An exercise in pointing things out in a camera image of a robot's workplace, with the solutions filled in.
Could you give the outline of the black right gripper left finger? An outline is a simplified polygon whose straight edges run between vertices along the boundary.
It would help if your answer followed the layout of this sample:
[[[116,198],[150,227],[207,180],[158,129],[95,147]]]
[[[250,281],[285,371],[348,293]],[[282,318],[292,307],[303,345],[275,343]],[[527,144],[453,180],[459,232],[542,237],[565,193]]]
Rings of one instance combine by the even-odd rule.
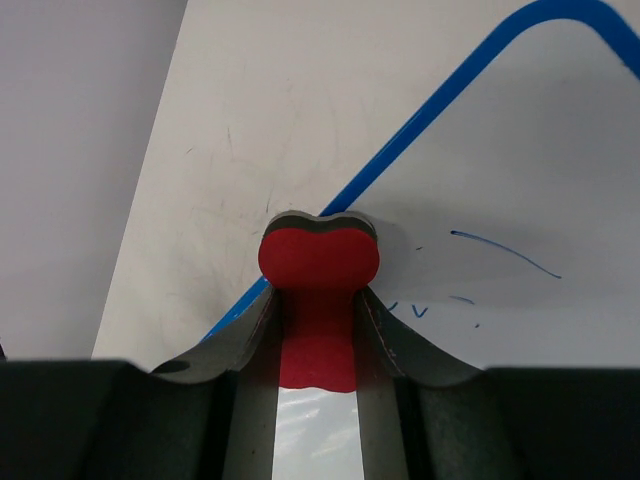
[[[183,386],[210,386],[201,479],[270,479],[278,403],[278,293],[266,288],[209,339],[152,374]]]

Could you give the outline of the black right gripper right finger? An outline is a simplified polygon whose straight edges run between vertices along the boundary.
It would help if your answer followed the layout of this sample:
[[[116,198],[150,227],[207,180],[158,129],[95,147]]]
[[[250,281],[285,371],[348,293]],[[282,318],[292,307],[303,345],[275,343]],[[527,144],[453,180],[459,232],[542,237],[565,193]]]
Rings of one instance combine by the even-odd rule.
[[[435,477],[420,394],[479,374],[400,321],[367,287],[354,297],[353,347],[364,476]]]

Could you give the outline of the red bone-shaped eraser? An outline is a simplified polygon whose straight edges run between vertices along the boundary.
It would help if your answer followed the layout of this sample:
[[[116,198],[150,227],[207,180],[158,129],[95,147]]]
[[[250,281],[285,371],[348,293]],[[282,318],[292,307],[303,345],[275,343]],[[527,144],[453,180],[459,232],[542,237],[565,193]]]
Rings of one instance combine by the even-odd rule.
[[[281,213],[266,227],[258,264],[282,296],[281,387],[354,392],[353,299],[380,264],[371,221],[356,212]]]

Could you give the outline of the blue framed whiteboard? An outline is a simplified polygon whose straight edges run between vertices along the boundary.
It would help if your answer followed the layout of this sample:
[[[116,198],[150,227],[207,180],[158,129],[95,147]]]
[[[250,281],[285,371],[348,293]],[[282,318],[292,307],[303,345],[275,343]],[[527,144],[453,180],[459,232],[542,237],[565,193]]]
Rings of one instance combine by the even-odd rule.
[[[479,369],[420,394],[433,479],[638,477],[637,2],[512,13],[319,217],[343,212],[377,234],[367,287]],[[268,287],[261,275],[209,338]],[[367,479],[357,383],[280,385],[275,291],[270,479]]]

